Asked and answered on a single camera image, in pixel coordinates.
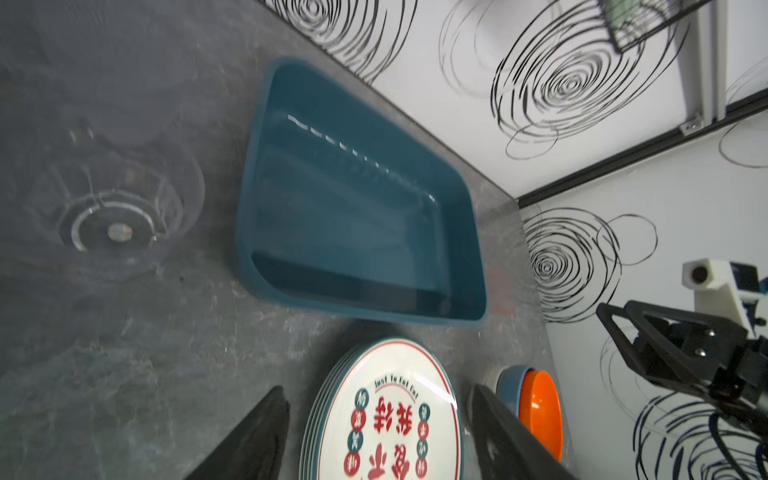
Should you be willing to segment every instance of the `plate rim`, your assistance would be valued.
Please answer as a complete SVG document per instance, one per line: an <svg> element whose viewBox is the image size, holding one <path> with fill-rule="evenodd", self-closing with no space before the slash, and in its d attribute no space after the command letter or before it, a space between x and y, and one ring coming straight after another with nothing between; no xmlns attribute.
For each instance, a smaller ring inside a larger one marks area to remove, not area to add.
<svg viewBox="0 0 768 480"><path fill-rule="evenodd" d="M433 366L437 369L438 373L441 375L443 383L446 387L446 389L451 393L451 396L455 400L455 405L451 406L451 409L453 410L453 417L454 417L454 426L456 431L456 476L455 480L462 480L464 477L464 459L463 459L463 453L464 453L464 438L462 434L462 420L461 415L459 412L458 407L458 397L456 396L453 386L451 384L451 380L448 376L448 373L445 371L445 369L442 368L442 364L437 360L437 357L432 355L432 352L430 352L426 347L424 347L421 343L416 342L415 340L411 340L402 336L389 336L386 338L383 338L381 340L372 342L368 345L368 348L365 348L362 351L362 354L358 355L355 360L351 363L351 365L346 369L344 375L341 377L341 379L338 379L335 382L335 385L333 387L333 397L332 400L328 403L326 403L326 408L323 409L323 414L321 415L321 421L319 423L319 428L315 434L316 436L316 447L313 449L312 458L310 460L310 476L309 480L317 480L319 477L319 467L320 467L320 453L322 451L323 446L323 438L325 437L325 430L326 430L326 424L328 422L328 415L330 414L331 408L333 407L333 403L336 401L336 397L339 395L339 390L341 390L341 386L346 380L347 376L349 375L349 372L352 370L352 367L358 362L358 360L368 355L370 352L372 352L374 349L380 348L384 345L391 344L391 343L404 343L406 345L409 345L411 347L415 347L420 353L425 355L430 362L432 362Z"/></svg>
<svg viewBox="0 0 768 480"><path fill-rule="evenodd" d="M356 354L367 350L367 346L367 343L360 343L357 346L347 350L347 352L344 353L341 358L339 358L333 365L330 372L328 373L328 376L325 380L323 380L323 384L320 386L317 395L315 396L315 401L313 402L312 408L310 409L310 414L307 417L306 426L304 428L304 436L302 437L301 441L301 449L299 453L299 475L301 479L309 478L309 468L312 465L311 453L313 450L310 449L309 446L312 439L315 438L316 430L319 427L319 423L316 421L320 418L319 413L326 409L328 401L330 398L332 398L329 396L329 394L333 390L333 385L338 377L345 375L349 371L351 365L353 365L354 362L356 362L359 358L356 356Z"/></svg>

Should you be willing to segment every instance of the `blue bowl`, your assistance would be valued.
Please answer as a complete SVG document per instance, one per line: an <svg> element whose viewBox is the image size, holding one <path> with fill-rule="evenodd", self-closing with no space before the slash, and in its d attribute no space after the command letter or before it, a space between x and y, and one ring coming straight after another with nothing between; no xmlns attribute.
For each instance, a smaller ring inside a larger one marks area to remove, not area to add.
<svg viewBox="0 0 768 480"><path fill-rule="evenodd" d="M516 417L520 414L520 395L523 390L523 380L533 369L527 365L513 365L498 377L496 396L509 408Z"/></svg>
<svg viewBox="0 0 768 480"><path fill-rule="evenodd" d="M300 61L271 68L236 232L250 291L390 322L480 327L485 281L462 177Z"/></svg>

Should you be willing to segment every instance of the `stack of plates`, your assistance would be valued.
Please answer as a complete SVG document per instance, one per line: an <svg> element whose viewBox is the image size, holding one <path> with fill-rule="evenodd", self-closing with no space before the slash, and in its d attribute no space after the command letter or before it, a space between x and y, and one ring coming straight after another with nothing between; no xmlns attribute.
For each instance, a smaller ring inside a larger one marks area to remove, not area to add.
<svg viewBox="0 0 768 480"><path fill-rule="evenodd" d="M326 378L301 447L301 480L462 477L448 376L424 347L390 338L348 352Z"/></svg>

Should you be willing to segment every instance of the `gray stone countertop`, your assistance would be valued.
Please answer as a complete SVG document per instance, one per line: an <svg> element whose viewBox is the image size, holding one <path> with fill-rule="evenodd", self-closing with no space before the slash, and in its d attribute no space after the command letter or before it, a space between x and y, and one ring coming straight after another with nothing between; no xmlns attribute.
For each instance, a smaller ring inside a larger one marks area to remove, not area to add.
<svg viewBox="0 0 768 480"><path fill-rule="evenodd" d="M0 263L4 478L182 478L275 385L285 388L291 404L280 478L297 478L304 426L325 375L351 346L392 333L436 355L464 419L472 384L500 366L526 363L554 375L521 218L510 197L263 5L163 5L179 10L165 15L196 49L190 90L164 130L200 164L203 212L160 266L122 283ZM464 177L489 294L482 329L293 310L238 283L230 246L248 128L268 65L284 56L334 78ZM564 464L573 470L567 429L565 438ZM464 478L480 479L468 430L464 461Z"/></svg>

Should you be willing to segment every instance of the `red chinese characters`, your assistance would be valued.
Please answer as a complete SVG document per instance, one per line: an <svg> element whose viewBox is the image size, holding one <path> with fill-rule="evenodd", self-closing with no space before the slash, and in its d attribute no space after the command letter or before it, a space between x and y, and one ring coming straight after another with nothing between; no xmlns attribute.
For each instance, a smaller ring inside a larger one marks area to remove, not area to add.
<svg viewBox="0 0 768 480"><path fill-rule="evenodd" d="M416 460L416 476L419 478L424 478L424 476L427 474L427 461L423 458L419 458Z"/></svg>
<svg viewBox="0 0 768 480"><path fill-rule="evenodd" d="M397 432L403 436L408 435L408 432L411 431L411 415L413 414L411 412L411 406L408 406L406 409L402 406L402 403L399 403L400 407L397 409L397 422L398 425L396 427Z"/></svg>
<svg viewBox="0 0 768 480"><path fill-rule="evenodd" d="M406 460L406 446L395 445L395 464L392 465L392 473L397 480L405 480L406 474L411 467L411 462Z"/></svg>
<svg viewBox="0 0 768 480"><path fill-rule="evenodd" d="M385 403L384 397L379 397L379 406L376 407L376 414L373 416L374 424L373 428L378 433L382 432L382 428L386 427L386 431L389 431L389 427L392 426L392 403Z"/></svg>
<svg viewBox="0 0 768 480"><path fill-rule="evenodd" d="M427 424L427 422L419 422L418 432L419 432L419 438L421 440L427 439L427 436L429 435L429 425Z"/></svg>
<svg viewBox="0 0 768 480"><path fill-rule="evenodd" d="M352 423L352 430L355 432L361 431L366 426L366 413L363 410L355 410L352 412L350 422Z"/></svg>
<svg viewBox="0 0 768 480"><path fill-rule="evenodd" d="M373 455L371 455L368 460L371 462L371 465L373 465L373 468L371 468L370 472L368 472L368 480L376 480L378 477L386 473L384 470L384 464L386 463L386 453L382 455L382 444L379 443L379 446L376 447L376 458L373 458Z"/></svg>
<svg viewBox="0 0 768 480"><path fill-rule="evenodd" d="M346 476L351 477L355 475L360 469L360 455L357 453L348 453L344 458L344 473Z"/></svg>

